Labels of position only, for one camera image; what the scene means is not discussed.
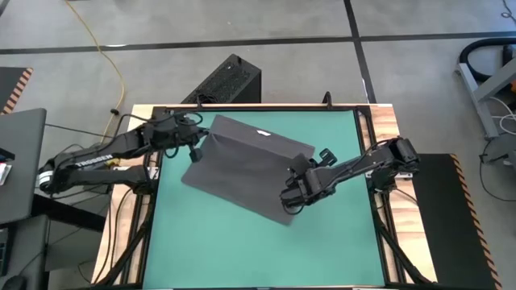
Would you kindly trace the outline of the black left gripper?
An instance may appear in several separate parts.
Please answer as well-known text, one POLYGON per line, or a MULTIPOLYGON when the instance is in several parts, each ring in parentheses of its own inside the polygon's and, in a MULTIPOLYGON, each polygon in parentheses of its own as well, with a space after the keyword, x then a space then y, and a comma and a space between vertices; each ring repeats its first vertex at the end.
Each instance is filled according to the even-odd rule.
POLYGON ((173 154, 171 157, 174 158, 181 147, 188 147, 190 160, 197 163, 202 158, 202 151, 197 148, 197 144, 200 140, 209 136, 209 134, 204 135, 203 133, 209 133, 210 128, 201 126, 199 128, 197 123, 187 117, 186 114, 175 114, 173 118, 177 129, 173 135, 173 154))

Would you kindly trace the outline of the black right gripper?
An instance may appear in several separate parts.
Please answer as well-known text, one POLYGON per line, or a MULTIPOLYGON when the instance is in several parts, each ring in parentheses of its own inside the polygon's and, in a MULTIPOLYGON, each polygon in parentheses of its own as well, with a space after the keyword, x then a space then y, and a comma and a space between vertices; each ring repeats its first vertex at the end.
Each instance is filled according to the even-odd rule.
POLYGON ((323 185, 314 170, 330 167, 336 163, 337 158, 327 148, 323 149, 319 156, 322 159, 320 162, 309 159, 302 153, 290 160, 290 177, 285 182, 286 189, 283 189, 280 194, 283 205, 313 205, 335 194, 335 186, 323 185))

